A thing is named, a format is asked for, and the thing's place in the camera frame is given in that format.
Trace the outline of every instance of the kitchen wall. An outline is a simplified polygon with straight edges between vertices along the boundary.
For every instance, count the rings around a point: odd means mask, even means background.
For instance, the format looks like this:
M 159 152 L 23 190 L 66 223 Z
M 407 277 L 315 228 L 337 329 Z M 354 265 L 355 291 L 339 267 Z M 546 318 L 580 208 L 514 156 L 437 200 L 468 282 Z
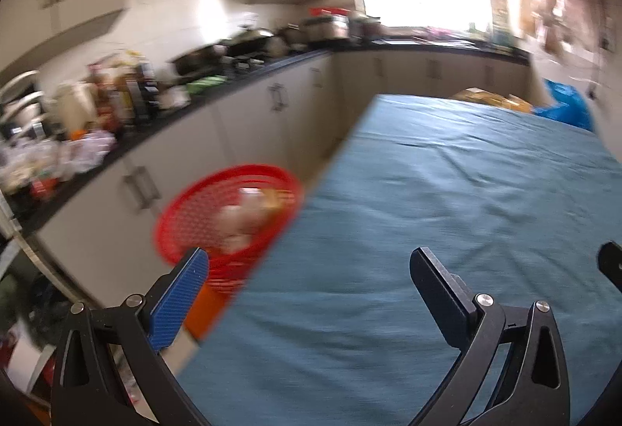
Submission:
M 552 99 L 543 86 L 542 79 L 567 83 L 584 96 L 603 144 L 616 159 L 622 162 L 622 0 L 608 0 L 608 14 L 614 19 L 617 31 L 615 52 L 603 51 L 603 58 L 590 58 L 591 53 L 576 49 L 578 54 L 564 52 L 561 59 L 542 52 L 534 39 L 525 46 L 532 52 L 533 81 L 530 101 L 536 105 L 548 105 Z M 595 70 L 593 61 L 600 65 Z M 587 92 L 590 80 L 596 79 L 596 99 L 590 100 Z
M 127 0 L 127 9 L 104 36 L 63 52 L 39 68 L 40 86 L 53 93 L 58 83 L 76 80 L 86 65 L 117 50 L 143 53 L 156 71 L 170 71 L 167 61 L 196 47 L 227 38 L 239 30 L 248 13 L 257 25 L 276 29 L 297 23 L 306 7 L 285 4 L 248 5 L 248 0 Z

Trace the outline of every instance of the plastic bag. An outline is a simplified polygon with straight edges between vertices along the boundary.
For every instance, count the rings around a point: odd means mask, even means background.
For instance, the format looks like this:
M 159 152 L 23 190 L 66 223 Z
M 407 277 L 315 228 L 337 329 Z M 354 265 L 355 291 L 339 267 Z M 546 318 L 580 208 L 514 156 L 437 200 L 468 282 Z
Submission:
M 593 131 L 592 118 L 584 99 L 571 85 L 544 80 L 557 105 L 534 108 L 534 114 L 547 119 L 570 124 L 587 131 Z

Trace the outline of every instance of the orange object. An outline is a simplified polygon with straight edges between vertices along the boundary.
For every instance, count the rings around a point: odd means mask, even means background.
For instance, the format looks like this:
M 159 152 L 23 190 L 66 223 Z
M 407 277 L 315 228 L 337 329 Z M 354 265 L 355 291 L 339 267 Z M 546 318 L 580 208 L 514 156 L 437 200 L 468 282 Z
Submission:
M 271 223 L 253 236 L 250 245 L 232 254 L 218 254 L 213 251 L 220 246 L 214 215 L 226 205 L 238 204 L 239 188 L 287 191 L 290 199 Z M 205 249 L 210 255 L 207 283 L 221 293 L 233 293 L 243 286 L 266 249 L 293 220 L 302 205 L 303 193 L 300 182 L 277 166 L 241 165 L 223 169 L 189 187 L 171 202 L 157 221 L 155 247 L 173 266 L 188 249 Z
M 86 135 L 86 130 L 72 131 L 71 135 L 69 136 L 69 139 L 71 141 L 78 141 L 80 138 L 84 137 L 85 135 Z
M 231 295 L 219 293 L 209 285 L 203 284 L 192 307 L 188 310 L 183 325 L 195 339 L 203 339 L 214 326 L 230 299 Z

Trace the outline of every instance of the kitchen counter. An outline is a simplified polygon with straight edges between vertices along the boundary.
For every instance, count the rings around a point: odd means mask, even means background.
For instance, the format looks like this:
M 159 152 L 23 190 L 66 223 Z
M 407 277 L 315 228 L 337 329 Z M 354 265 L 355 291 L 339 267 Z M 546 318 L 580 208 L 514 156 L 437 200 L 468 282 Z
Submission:
M 363 45 L 342 44 L 332 47 L 334 52 L 357 52 L 357 51 L 423 51 L 442 52 L 449 54 L 474 55 L 504 60 L 527 66 L 529 64 L 529 52 L 513 48 L 505 54 L 498 51 L 490 44 L 477 45 L 467 40 L 433 41 L 424 42 L 417 40 L 378 40 Z
M 269 76 L 276 71 L 296 63 L 307 61 L 314 57 L 319 57 L 327 52 L 327 50 L 311 51 L 273 61 L 272 63 L 257 68 L 256 70 L 248 72 L 245 75 L 238 76 L 235 80 L 207 88 L 201 94 L 192 95 L 190 97 L 190 103 L 186 106 L 175 110 L 163 111 L 160 116 L 150 124 L 145 125 L 138 130 L 127 131 L 123 138 L 121 138 L 116 143 L 116 146 L 114 146 L 114 148 L 106 155 L 101 165 L 91 171 L 76 175 L 76 177 L 72 178 L 72 180 L 68 182 L 59 184 L 50 200 L 42 202 L 32 216 L 28 217 L 24 221 L 20 220 L 23 228 L 22 233 L 25 237 L 28 237 L 35 231 L 39 230 L 65 203 L 67 203 L 89 182 L 94 180 L 94 178 L 102 173 L 106 168 L 111 166 L 113 163 L 116 163 L 132 149 L 161 130 L 167 128 L 172 123 L 190 115 L 205 105 L 209 105 L 220 98 L 244 88 L 252 82 L 256 82 L 263 77 Z
M 105 157 L 103 163 L 97 168 L 92 169 L 84 174 L 76 175 L 72 180 L 59 184 L 52 198 L 46 202 L 39 204 L 32 215 L 20 219 L 25 237 L 34 234 L 41 229 L 54 214 L 65 205 L 75 194 L 84 188 L 89 182 L 94 180 L 100 173 L 105 171 L 109 166 L 123 158 L 131 150 L 135 149 L 139 144 L 148 138 L 170 126 L 172 123 L 189 116 L 199 108 L 209 105 L 220 98 L 223 98 L 233 92 L 236 92 L 250 83 L 257 82 L 264 77 L 274 74 L 286 67 L 294 64 L 310 60 L 314 57 L 325 55 L 328 52 L 356 52 L 356 51 L 430 51 L 430 52 L 449 52 L 456 54 L 476 55 L 479 57 L 497 58 L 512 63 L 523 65 L 529 64 L 529 56 L 527 52 L 514 49 L 512 54 L 500 54 L 492 49 L 480 48 L 467 44 L 466 42 L 416 42 L 406 40 L 386 40 L 372 42 L 363 46 L 356 45 L 340 45 L 331 46 L 330 49 L 319 49 L 315 51 L 305 52 L 303 54 L 292 55 L 273 61 L 263 67 L 257 68 L 247 74 L 236 77 L 234 80 L 222 83 L 221 85 L 207 88 L 202 94 L 193 95 L 190 103 L 185 107 L 176 110 L 164 111 L 154 122 L 147 126 L 143 126 L 139 130 L 127 132 L 124 137 L 119 140 L 116 146 Z

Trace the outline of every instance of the red plastic basket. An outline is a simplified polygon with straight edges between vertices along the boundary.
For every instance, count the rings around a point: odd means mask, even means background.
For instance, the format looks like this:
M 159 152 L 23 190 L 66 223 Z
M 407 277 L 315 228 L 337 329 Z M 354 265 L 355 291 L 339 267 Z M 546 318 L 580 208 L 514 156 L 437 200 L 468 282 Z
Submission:
M 234 254 L 220 254 L 214 216 L 223 206 L 239 202 L 239 188 L 289 191 L 292 200 L 253 237 L 251 245 Z M 192 185 L 170 203 L 155 227 L 156 248 L 172 265 L 179 263 L 188 249 L 205 249 L 210 256 L 207 283 L 216 291 L 232 293 L 244 284 L 255 263 L 294 218 L 303 197 L 300 182 L 276 166 L 241 165 L 224 169 Z

